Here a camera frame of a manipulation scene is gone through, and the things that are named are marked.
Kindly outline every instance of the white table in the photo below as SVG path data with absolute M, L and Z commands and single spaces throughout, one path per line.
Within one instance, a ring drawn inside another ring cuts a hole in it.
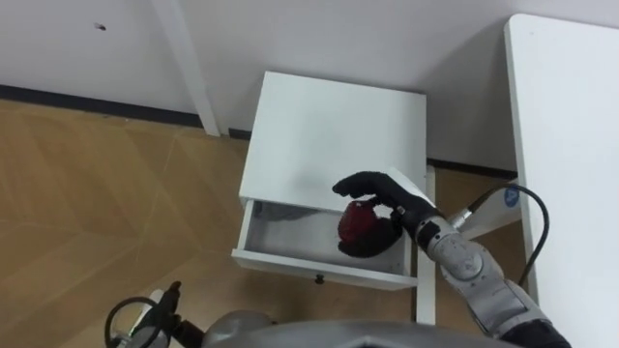
M 338 250 L 337 226 L 350 198 L 334 194 L 332 186 L 358 171 L 395 167 L 433 198 L 426 161 L 425 96 L 266 72 L 239 192 L 245 216 L 232 256 L 267 272 L 387 290 L 416 286 L 408 236 L 369 259 Z M 419 264 L 431 276 L 421 294 L 433 307 L 433 265 Z
M 530 290 L 574 347 L 619 347 L 619 30 L 518 14 L 505 36 L 518 180 L 551 221 Z

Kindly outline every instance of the white cabinet top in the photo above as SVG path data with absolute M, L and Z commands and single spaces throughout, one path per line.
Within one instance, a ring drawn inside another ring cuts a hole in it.
M 331 191 L 362 170 L 426 186 L 426 97 L 266 72 L 240 196 L 343 211 Z
M 506 28 L 518 180 L 550 232 L 531 287 L 575 347 L 619 347 L 619 30 L 532 15 Z M 525 242 L 540 239 L 522 200 Z

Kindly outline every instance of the wooden floor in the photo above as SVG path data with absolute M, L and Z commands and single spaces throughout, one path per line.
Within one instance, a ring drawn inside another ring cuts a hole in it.
M 3 347 L 103 347 L 120 300 L 183 281 L 179 308 L 207 328 L 234 309 L 280 322 L 409 318 L 410 291 L 383 292 L 241 269 L 229 257 L 248 143 L 202 130 L 0 101 L 0 342 Z M 438 171 L 447 213 L 492 180 Z M 516 278 L 517 225 L 484 236 Z M 475 332 L 437 284 L 441 326 Z

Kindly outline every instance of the drawer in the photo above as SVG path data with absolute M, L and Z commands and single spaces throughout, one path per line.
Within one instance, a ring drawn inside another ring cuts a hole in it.
M 245 268 L 384 290 L 417 285 L 411 276 L 411 240 L 404 236 L 378 256 L 359 259 L 338 250 L 341 213 L 248 199 L 239 245 Z

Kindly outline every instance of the black cable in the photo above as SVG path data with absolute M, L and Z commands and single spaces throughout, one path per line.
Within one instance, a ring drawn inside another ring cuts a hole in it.
M 103 339 L 105 340 L 105 347 L 116 348 L 116 346 L 112 342 L 112 337 L 111 337 L 112 322 L 114 321 L 114 317 L 116 316 L 119 310 L 126 307 L 127 305 L 132 305 L 132 304 L 147 304 L 150 307 L 154 307 L 157 305 L 155 301 L 147 297 L 141 297 L 141 296 L 125 299 L 121 301 L 120 303 L 118 303 L 117 305 L 115 305 L 112 308 L 112 310 L 109 311 L 109 314 L 107 314 L 107 318 L 105 319 L 105 325 L 103 326 Z M 158 326 L 153 330 L 153 333 L 151 333 L 151 335 L 144 342 L 144 344 L 141 345 L 140 348 L 149 347 L 155 341 L 155 338 L 157 338 L 157 335 L 159 334 L 161 330 L 162 330 L 161 324 L 158 324 Z
M 510 183 L 501 184 L 495 188 L 489 189 L 486 193 L 482 194 L 473 203 L 471 203 L 471 205 L 469 205 L 468 207 L 468 210 L 471 213 L 475 213 L 482 206 L 482 204 L 486 202 L 486 200 L 490 196 L 492 196 L 495 192 L 497 192 L 500 189 L 516 189 L 520 192 L 526 193 L 531 198 L 533 198 L 533 200 L 535 200 L 538 206 L 540 206 L 540 209 L 542 210 L 542 216 L 544 218 L 544 228 L 542 229 L 542 237 L 540 237 L 540 241 L 535 246 L 533 253 L 531 253 L 531 257 L 526 262 L 526 265 L 524 266 L 524 271 L 522 271 L 522 275 L 520 276 L 520 279 L 518 280 L 518 285 L 522 286 L 522 284 L 524 283 L 524 280 L 529 276 L 529 273 L 531 272 L 531 269 L 533 268 L 533 264 L 535 263 L 535 260 L 538 258 L 538 256 L 540 255 L 540 252 L 542 251 L 542 248 L 544 247 L 545 240 L 548 237 L 548 230 L 550 229 L 550 216 L 548 215 L 548 209 L 546 208 L 544 201 L 542 200 L 542 198 L 540 198 L 539 195 L 537 195 L 537 193 L 530 190 L 529 188 L 522 187 L 516 184 L 510 184 Z

